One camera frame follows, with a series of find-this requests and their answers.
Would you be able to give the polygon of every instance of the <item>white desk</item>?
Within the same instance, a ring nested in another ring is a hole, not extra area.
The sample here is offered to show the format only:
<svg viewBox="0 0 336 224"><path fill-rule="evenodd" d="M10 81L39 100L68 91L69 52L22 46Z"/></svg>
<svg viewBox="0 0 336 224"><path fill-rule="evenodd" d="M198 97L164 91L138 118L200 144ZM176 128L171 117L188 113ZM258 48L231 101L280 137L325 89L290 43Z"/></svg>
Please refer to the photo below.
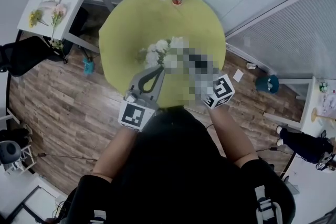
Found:
<svg viewBox="0 0 336 224"><path fill-rule="evenodd" d="M44 14L42 17L42 20L48 24L49 26L46 26L41 23L37 23L36 26L33 26L32 28L29 27L29 14L36 10L42 0L29 0L28 4L25 8L25 10L22 13L21 19L19 21L19 24L17 26L18 29L36 33L39 35L51 37L53 34L53 27L51 26L51 9L44 10ZM110 0L104 0L106 7L112 11L113 5ZM80 45L86 49L92 50L94 52L99 53L99 48L82 40L79 37L74 36L73 34L69 33L69 29L72 25L72 22L83 3L83 0L61 0L61 3L64 4L67 8L67 13L61 23L56 27L54 32L54 39L62 40L66 39L70 42L73 42L77 45Z"/></svg>
<svg viewBox="0 0 336 224"><path fill-rule="evenodd" d="M317 137L324 130L324 125L326 123L326 120L321 118L315 119L314 122L311 120L311 113L313 109L317 108L319 110L323 102L323 93L321 93L319 89L320 81L329 83L332 80L319 80L315 77L312 77L311 79L279 79L280 84L308 84L308 93L301 120L300 122L296 122L269 113L264 113L264 117L277 122L288 124L288 126L294 129Z"/></svg>

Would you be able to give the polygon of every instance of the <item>white paper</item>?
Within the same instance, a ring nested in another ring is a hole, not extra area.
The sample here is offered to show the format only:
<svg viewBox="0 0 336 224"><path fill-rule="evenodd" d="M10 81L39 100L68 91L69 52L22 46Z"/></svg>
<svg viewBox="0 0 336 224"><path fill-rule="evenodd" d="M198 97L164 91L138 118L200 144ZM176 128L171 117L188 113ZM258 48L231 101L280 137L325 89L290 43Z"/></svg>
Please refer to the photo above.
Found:
<svg viewBox="0 0 336 224"><path fill-rule="evenodd" d="M237 69L235 75L233 76L233 79L237 82L239 82L241 80L241 78L243 77L243 72L241 72L239 69Z"/></svg>

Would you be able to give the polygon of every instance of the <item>wooden floor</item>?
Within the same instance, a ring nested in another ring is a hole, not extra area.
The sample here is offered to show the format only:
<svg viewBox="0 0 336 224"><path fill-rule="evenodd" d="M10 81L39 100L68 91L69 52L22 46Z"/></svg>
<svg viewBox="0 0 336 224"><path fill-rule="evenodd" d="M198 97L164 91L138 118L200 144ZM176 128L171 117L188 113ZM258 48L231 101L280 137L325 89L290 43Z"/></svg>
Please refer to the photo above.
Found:
<svg viewBox="0 0 336 224"><path fill-rule="evenodd" d="M99 26L108 16L103 7L86 6L90 12L89 26ZM85 36L98 42L97 33ZM67 65L46 60L20 78L12 78L9 107L14 114L33 129L33 151L58 155L99 158L119 128L118 114L122 95L104 78L100 57L94 58L94 74L83 74L83 55L76 48ZM300 120L303 105L295 94L281 86L277 94L257 92L254 86L259 70L247 70L246 61L227 52L224 72L230 78L237 68L244 72L240 83L232 80L236 94L229 102L229 111L257 150L276 145L276 123L262 116L275 113L285 118ZM190 111L204 125L211 124L205 107ZM212 127L209 132L223 153ZM283 151L291 153L286 146ZM259 156L282 171L291 155L282 152L262 151ZM78 180L93 168L92 161L61 157L44 157L37 160L34 170L44 175L54 186L70 193Z"/></svg>

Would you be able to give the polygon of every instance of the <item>black and white marker cube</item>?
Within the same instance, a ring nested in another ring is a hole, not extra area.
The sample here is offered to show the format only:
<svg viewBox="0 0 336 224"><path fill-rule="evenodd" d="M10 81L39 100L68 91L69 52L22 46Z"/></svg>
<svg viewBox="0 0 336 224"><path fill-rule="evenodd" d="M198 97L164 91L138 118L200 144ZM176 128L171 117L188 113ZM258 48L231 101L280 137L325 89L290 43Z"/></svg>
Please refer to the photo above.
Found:
<svg viewBox="0 0 336 224"><path fill-rule="evenodd" d="M142 131L154 113L154 109L123 100L120 106L118 122L126 127Z"/></svg>
<svg viewBox="0 0 336 224"><path fill-rule="evenodd" d="M204 103L211 109L214 109L228 102L234 95L235 89L228 75L223 75L214 81L214 93L206 96Z"/></svg>

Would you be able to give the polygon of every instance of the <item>round yellow table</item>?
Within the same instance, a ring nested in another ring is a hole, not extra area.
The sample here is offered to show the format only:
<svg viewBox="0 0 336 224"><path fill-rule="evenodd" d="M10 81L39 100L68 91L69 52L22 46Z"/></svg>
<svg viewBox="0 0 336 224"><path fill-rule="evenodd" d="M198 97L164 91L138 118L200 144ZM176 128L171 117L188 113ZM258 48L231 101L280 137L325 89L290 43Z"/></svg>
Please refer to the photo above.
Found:
<svg viewBox="0 0 336 224"><path fill-rule="evenodd" d="M225 36L221 23L202 0L123 0L99 30L99 48L107 81L125 94L133 76L144 69L135 58L141 48L160 39L184 37L222 68ZM187 75L165 75L157 101L162 108L195 100Z"/></svg>

